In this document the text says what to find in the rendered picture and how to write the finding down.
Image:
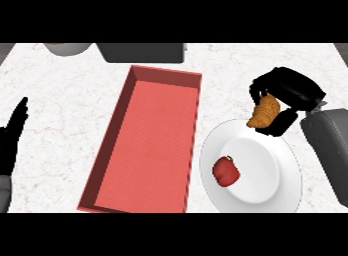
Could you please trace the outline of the grey round bowl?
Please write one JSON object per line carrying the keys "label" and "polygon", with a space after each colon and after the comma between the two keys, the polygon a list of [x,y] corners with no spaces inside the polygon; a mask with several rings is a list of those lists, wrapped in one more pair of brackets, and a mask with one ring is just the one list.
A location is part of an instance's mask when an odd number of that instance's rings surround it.
{"label": "grey round bowl", "polygon": [[89,47],[89,43],[45,43],[48,51],[55,56],[74,56],[80,54]]}

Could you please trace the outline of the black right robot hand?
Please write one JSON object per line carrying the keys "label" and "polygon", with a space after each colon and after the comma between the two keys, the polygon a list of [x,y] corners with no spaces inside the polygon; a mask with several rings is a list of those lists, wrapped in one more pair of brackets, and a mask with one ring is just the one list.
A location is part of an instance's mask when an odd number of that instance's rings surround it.
{"label": "black right robot hand", "polygon": [[275,67],[253,79],[249,94],[254,106],[266,94],[275,97],[280,104],[280,112],[269,126],[253,128],[257,133],[272,137],[283,135],[297,118],[297,111],[311,112],[325,96],[315,82],[285,67]]}

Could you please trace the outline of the white round plate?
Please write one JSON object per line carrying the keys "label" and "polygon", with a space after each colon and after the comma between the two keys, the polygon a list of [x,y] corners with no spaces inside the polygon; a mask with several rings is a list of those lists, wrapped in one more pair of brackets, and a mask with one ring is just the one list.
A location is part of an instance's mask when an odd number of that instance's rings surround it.
{"label": "white round plate", "polygon": [[[226,156],[240,178],[221,187],[212,166]],[[296,211],[302,180],[293,152],[280,137],[256,133],[246,127],[244,120],[228,120],[210,131],[201,146],[198,169],[207,197],[219,212]]]}

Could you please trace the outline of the dark grey appliance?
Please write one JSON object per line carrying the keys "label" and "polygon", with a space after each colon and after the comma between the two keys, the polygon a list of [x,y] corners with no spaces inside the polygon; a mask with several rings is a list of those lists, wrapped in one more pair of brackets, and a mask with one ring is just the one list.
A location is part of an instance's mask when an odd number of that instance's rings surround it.
{"label": "dark grey appliance", "polygon": [[182,43],[96,43],[108,63],[182,63]]}

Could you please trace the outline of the golden brown croissant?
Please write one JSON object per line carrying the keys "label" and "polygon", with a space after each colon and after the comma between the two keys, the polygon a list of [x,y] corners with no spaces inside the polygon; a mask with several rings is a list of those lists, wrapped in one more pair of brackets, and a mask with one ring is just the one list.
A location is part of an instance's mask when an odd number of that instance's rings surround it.
{"label": "golden brown croissant", "polygon": [[253,107],[252,117],[247,120],[249,128],[266,128],[280,112],[280,104],[275,97],[266,94],[259,98],[259,104]]}

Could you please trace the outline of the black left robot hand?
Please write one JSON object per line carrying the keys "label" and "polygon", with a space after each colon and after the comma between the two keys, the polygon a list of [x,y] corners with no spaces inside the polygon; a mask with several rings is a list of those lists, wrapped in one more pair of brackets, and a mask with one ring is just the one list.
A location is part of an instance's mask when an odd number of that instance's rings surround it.
{"label": "black left robot hand", "polygon": [[27,119],[27,98],[23,97],[5,127],[0,127],[0,175],[9,176],[15,163],[17,143]]}

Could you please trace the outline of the red cardboard box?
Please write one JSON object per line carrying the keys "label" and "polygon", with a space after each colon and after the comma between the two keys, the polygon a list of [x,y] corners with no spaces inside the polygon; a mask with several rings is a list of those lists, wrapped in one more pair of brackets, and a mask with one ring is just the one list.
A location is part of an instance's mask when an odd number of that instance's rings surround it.
{"label": "red cardboard box", "polygon": [[182,213],[201,75],[130,66],[77,208]]}

